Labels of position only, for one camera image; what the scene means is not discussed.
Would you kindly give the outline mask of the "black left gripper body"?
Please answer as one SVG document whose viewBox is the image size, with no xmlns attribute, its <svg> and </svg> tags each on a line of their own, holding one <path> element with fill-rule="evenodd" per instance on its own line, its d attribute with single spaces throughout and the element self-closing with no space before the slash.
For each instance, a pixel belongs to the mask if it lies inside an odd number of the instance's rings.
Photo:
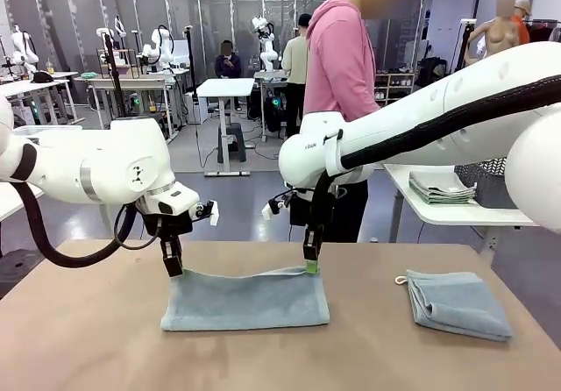
<svg viewBox="0 0 561 391">
<path fill-rule="evenodd" d="M 180 215 L 142 214 L 146 232 L 153 237 L 169 240 L 171 237 L 179 237 L 193 230 L 193 221 L 189 213 Z"/>
</svg>

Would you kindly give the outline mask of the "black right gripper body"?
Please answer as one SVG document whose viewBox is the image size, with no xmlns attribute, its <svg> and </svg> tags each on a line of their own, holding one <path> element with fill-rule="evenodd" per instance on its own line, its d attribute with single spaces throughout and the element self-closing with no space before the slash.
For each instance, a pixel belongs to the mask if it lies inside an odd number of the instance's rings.
<svg viewBox="0 0 561 391">
<path fill-rule="evenodd" d="M 289 223 L 293 226 L 305 227 L 310 220 L 311 201 L 294 194 L 288 202 Z"/>
</svg>

